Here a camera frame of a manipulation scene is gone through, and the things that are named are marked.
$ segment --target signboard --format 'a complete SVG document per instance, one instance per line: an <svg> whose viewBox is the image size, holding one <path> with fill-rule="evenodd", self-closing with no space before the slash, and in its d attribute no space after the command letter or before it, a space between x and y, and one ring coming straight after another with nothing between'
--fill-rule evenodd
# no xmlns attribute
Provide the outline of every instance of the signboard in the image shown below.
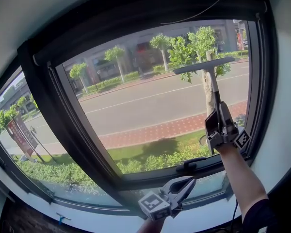
<svg viewBox="0 0 291 233"><path fill-rule="evenodd" d="M10 133L13 134L14 140L16 141L17 145L20 147L20 149L24 152L25 155L31 156L33 153L32 148L30 147L29 143L25 139L24 135L19 130L17 124L14 120L10 121L8 123L8 129Z"/></svg>
<svg viewBox="0 0 291 233"><path fill-rule="evenodd" d="M36 147L38 146L38 143L34 139L32 134L29 132L29 130L27 129L23 119L21 118L20 113L14 118L14 121L17 123L17 125L20 128L20 130L23 132L23 134L25 135L25 137L27 138L29 143L32 145L33 149L36 149Z"/></svg>

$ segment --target wire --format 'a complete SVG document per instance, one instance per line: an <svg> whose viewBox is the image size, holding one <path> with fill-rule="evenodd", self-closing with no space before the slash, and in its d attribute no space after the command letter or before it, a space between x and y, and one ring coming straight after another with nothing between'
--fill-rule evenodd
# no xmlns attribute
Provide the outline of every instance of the wire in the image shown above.
<svg viewBox="0 0 291 233"><path fill-rule="evenodd" d="M211 7L215 6L219 1L220 1L220 0L217 0L217 1L214 2L211 6L209 6L207 9L205 9L205 10L203 10L202 12L196 14L195 16L188 17L188 18L185 18L185 19L182 19L182 20L179 20L179 21L173 21L173 22L161 22L160 24L161 24L161 25L174 24L174 23L178 23L178 22L186 21L186 20L188 20L188 19L191 19L191 18L197 17L197 16L199 16L200 14L204 13L205 11L209 10Z"/></svg>
<svg viewBox="0 0 291 233"><path fill-rule="evenodd" d="M236 214L237 206L238 206L238 201L236 201L236 206L235 206L235 210L234 210L234 214L233 214L233 219L232 219L232 222L231 222L231 227L230 227L230 231L231 231L231 233L233 233L234 218L235 218L235 214Z"/></svg>

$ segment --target black sleeve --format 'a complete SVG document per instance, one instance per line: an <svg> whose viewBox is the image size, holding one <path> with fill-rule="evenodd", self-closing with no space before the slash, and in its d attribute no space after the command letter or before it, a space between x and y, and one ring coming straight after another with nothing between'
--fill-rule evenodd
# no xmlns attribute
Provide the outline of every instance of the black sleeve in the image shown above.
<svg viewBox="0 0 291 233"><path fill-rule="evenodd" d="M244 217L243 232L258 233L260 229L265 227L267 227L267 233L280 232L277 218L271 210L269 200L260 200L250 208Z"/></svg>

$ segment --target building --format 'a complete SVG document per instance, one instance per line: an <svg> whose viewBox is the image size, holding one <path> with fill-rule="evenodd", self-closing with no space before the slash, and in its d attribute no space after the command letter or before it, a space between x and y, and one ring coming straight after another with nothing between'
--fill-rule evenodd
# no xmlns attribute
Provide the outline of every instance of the building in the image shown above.
<svg viewBox="0 0 291 233"><path fill-rule="evenodd" d="M183 36L187 38L188 32L195 33L202 26L211 26L215 30L219 52L238 50L233 20L189 21L136 32L106 42L71 58L64 62L63 66L75 93L80 93L83 89L80 80L72 79L69 75L74 64L85 62L88 65L86 70L87 75L84 76L86 86L119 76L120 73L117 63L104 60L104 52L117 45L125 50L125 55L120 60L124 74L140 70L142 72L148 72L154 66L163 64L161 52L158 49L153 49L150 45L150 40L153 37L162 33L166 36Z"/></svg>
<svg viewBox="0 0 291 233"><path fill-rule="evenodd" d="M17 104L17 101L24 97L26 99L26 103L19 108L21 114L25 114L29 111L35 109L35 105L30 102L31 92L27 85L25 78L22 78L16 85L12 85L4 94L3 100L0 102L0 111L8 110L11 105Z"/></svg>

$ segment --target street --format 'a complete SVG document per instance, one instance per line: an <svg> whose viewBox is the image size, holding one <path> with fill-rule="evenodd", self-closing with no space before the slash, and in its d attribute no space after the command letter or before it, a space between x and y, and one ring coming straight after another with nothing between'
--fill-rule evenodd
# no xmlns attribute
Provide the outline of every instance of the street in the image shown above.
<svg viewBox="0 0 291 233"><path fill-rule="evenodd" d="M248 62L231 64L231 71L218 77L221 100L227 104L247 99L248 65ZM98 136L161 124L206 111L203 84L197 75L192 78L192 84L182 81L180 76L171 76L84 100L81 106ZM38 139L49 151L62 148L42 116L25 124L28 129L35 127ZM1 134L0 140L9 153L22 153L7 132Z"/></svg>

